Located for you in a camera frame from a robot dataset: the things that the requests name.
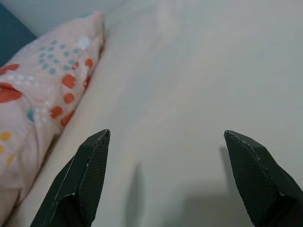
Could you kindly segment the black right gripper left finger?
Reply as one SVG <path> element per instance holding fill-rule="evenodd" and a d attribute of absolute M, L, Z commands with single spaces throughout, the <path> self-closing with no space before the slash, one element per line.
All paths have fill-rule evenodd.
<path fill-rule="evenodd" d="M 55 177 L 31 226 L 90 227 L 107 166 L 110 130 L 88 137 Z"/>

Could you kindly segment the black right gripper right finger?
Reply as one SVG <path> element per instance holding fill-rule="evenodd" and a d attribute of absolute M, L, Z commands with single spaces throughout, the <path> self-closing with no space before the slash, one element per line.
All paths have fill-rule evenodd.
<path fill-rule="evenodd" d="M 266 147 L 238 132 L 224 139 L 232 172 L 249 218 L 256 227 L 301 227 L 303 191 Z"/>

